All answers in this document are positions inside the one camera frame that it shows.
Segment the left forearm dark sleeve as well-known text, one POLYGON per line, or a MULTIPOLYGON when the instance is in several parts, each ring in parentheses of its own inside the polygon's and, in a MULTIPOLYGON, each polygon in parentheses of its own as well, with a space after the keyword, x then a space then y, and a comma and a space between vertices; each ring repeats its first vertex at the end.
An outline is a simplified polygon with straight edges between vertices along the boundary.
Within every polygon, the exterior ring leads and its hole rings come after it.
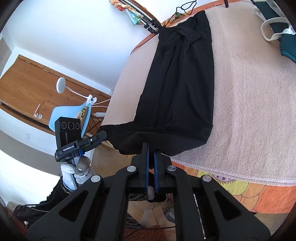
POLYGON ((73 190, 66 187, 62 178, 60 178, 45 201, 41 201, 38 204, 17 205, 13 210, 12 217, 22 223, 32 225, 68 197, 72 192, 73 190))

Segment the left white knit glove hand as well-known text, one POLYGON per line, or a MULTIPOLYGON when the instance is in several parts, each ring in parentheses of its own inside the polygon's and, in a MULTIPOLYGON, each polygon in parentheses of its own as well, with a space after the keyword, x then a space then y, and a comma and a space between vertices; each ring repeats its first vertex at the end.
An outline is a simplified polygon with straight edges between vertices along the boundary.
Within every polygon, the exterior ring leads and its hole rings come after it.
POLYGON ((63 185, 68 191, 75 191, 78 185, 84 184, 91 178, 90 164, 91 160, 86 156, 82 156, 77 166, 70 163, 63 163, 61 165, 63 185))

